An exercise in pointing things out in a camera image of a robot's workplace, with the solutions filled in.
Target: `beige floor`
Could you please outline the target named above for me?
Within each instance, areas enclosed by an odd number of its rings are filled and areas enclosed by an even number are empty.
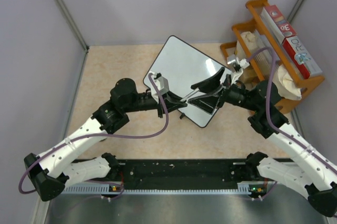
[[[163,45],[93,46],[90,48],[78,97],[71,120],[70,132],[76,130],[92,112],[106,102],[115,83],[129,77],[139,92],[148,68]],[[193,44],[194,47],[225,64],[220,44]],[[206,128],[199,128],[180,113],[170,113],[168,129],[160,136],[144,140],[109,138],[82,155],[93,158],[105,152],[117,158],[245,158],[261,151],[271,157],[287,157],[280,148],[257,134],[247,121],[245,109],[225,105]],[[129,114],[130,122],[119,134],[146,135],[160,130],[165,119],[156,112]]]

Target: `cardboard box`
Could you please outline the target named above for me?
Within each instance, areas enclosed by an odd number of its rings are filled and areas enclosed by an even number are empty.
[[[283,48],[295,63],[304,79],[322,74],[322,70],[297,36],[286,38]]]
[[[261,18],[280,44],[283,43],[285,38],[296,35],[295,30],[276,5],[264,7],[261,12]]]

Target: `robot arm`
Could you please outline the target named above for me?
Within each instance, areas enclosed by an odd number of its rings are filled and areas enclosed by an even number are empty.
[[[163,96],[168,112],[187,106],[186,102],[181,101],[181,97],[170,92],[167,79],[161,74],[152,75],[152,78]],[[144,93],[138,93],[135,82],[129,78],[123,78],[116,83],[110,93],[110,100],[95,111],[77,131],[53,148],[39,155],[29,154],[24,158],[24,163],[28,168],[39,157],[56,149],[52,155],[41,160],[28,174],[43,201],[55,198],[66,187],[79,182],[93,178],[108,178],[110,181],[116,179],[119,163],[111,154],[105,153],[101,157],[88,161],[74,161],[84,151],[104,140],[107,134],[115,133],[128,123],[126,113],[157,110],[158,116],[163,117],[163,106],[160,104],[154,87]],[[71,142],[84,135],[87,137]]]
[[[248,118],[254,130],[283,149],[297,166],[286,166],[257,152],[247,157],[247,172],[253,179],[270,178],[286,185],[306,198],[319,213],[332,217],[337,211],[337,166],[312,147],[276,109],[275,104],[281,97],[274,84],[271,88],[270,116],[278,130],[271,127],[266,115],[267,81],[246,90],[244,84],[236,84],[243,68],[247,67],[246,60],[239,61],[233,55],[228,63],[235,71],[226,76],[224,83],[217,85],[219,82],[216,82],[206,95],[193,97],[187,102],[210,114],[224,103],[254,111],[255,114]]]

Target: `orange wooden rack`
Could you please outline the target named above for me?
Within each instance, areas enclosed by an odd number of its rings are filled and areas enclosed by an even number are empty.
[[[260,35],[265,35],[269,40],[270,44],[273,46],[274,50],[278,54],[281,64],[284,65],[289,75],[294,80],[294,83],[298,88],[301,89],[302,99],[301,100],[290,100],[283,98],[280,102],[277,103],[276,107],[284,114],[291,112],[305,97],[307,97],[320,83],[324,81],[324,76],[319,75],[315,77],[311,77],[309,79],[303,79],[296,71],[294,70],[292,64],[290,63],[287,56],[283,53],[283,50],[280,48],[279,44],[275,41],[273,36],[270,34],[269,30],[263,24],[262,19],[258,13],[258,10],[261,10],[264,6],[269,6],[268,0],[251,0],[246,3],[246,8],[251,12],[253,18],[246,23],[238,23],[232,26],[232,31],[235,33],[237,37],[237,41],[239,41],[242,46],[243,51],[246,54],[246,57],[250,57],[251,53],[245,42],[241,37],[241,33],[245,31],[254,32],[257,30]],[[236,42],[225,43],[220,46],[222,53],[225,58],[229,56],[226,49],[236,47]],[[257,79],[255,82],[260,82],[265,80],[258,64],[255,60],[251,60],[251,66],[256,72]]]

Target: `purple cable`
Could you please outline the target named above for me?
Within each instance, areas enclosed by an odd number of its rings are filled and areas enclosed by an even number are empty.
[[[154,133],[154,134],[151,134],[151,135],[147,135],[147,136],[122,136],[122,135],[114,135],[114,134],[101,134],[101,133],[97,133],[97,134],[88,134],[88,135],[83,135],[83,136],[79,136],[79,137],[76,137],[74,139],[71,139],[70,142],[75,142],[75,141],[78,141],[78,140],[81,140],[81,139],[84,139],[84,138],[88,138],[88,137],[94,137],[94,136],[106,136],[106,137],[118,137],[118,138],[126,138],[126,139],[145,139],[145,138],[152,138],[152,137],[155,137],[155,136],[158,136],[160,135],[162,132],[164,132],[167,128],[167,126],[169,125],[169,112],[167,111],[167,107],[166,107],[166,104],[165,104],[165,101],[164,101],[164,98],[163,96],[160,94],[156,84],[154,83],[153,79],[151,78],[152,76],[152,73],[149,73],[148,74],[148,78],[151,82],[151,85],[153,86],[153,88],[155,89],[156,93],[158,94],[158,97],[159,97],[159,100],[163,106],[163,109],[164,109],[164,112],[165,112],[165,125],[164,127],[159,130],[157,133]],[[31,166],[29,166],[26,171],[24,172],[24,174],[22,175],[20,181],[19,181],[19,185],[18,185],[18,189],[19,189],[19,192],[21,194],[31,194],[33,192],[35,192],[36,190],[31,190],[31,191],[24,191],[22,189],[22,184],[23,184],[23,181],[24,179],[26,178],[26,176],[28,175],[28,173],[39,163],[41,162],[43,159],[45,159],[46,157],[48,157],[49,155],[51,155],[52,153],[58,151],[59,149],[63,148],[64,146],[66,146],[67,144],[66,143],[63,143],[59,146],[57,146],[56,148],[53,148],[51,151],[49,151],[48,153],[46,153],[45,155],[41,156],[39,159],[37,159],[35,162],[33,162],[33,164]]]
[[[268,85],[267,85],[267,96],[266,96],[266,103],[265,103],[267,122],[268,122],[269,126],[272,129],[274,129],[275,131],[283,134],[284,136],[287,136],[287,138],[289,138],[290,140],[294,141],[296,144],[298,144],[299,146],[301,146],[303,149],[306,149],[306,151],[308,153],[310,153],[314,158],[316,158],[323,165],[325,165],[326,167],[328,167],[329,169],[331,169],[332,172],[335,173],[335,175],[337,176],[337,170],[334,169],[329,163],[327,163],[325,160],[323,160],[321,157],[319,157],[316,153],[313,153],[312,150],[307,149],[307,146],[304,145],[303,143],[301,143],[300,141],[298,141],[296,138],[294,138],[293,136],[291,136],[291,135],[287,134],[286,132],[280,130],[279,128],[277,128],[273,124],[272,119],[270,117],[270,96],[271,96],[273,77],[274,77],[274,74],[275,74],[275,71],[276,71],[276,57],[277,57],[276,52],[271,47],[264,47],[264,48],[261,48],[261,49],[257,50],[256,52],[254,52],[247,59],[247,61],[250,62],[257,54],[263,52],[264,50],[268,50],[270,52],[270,55],[272,56],[272,66],[271,66],[270,76],[269,76]]]

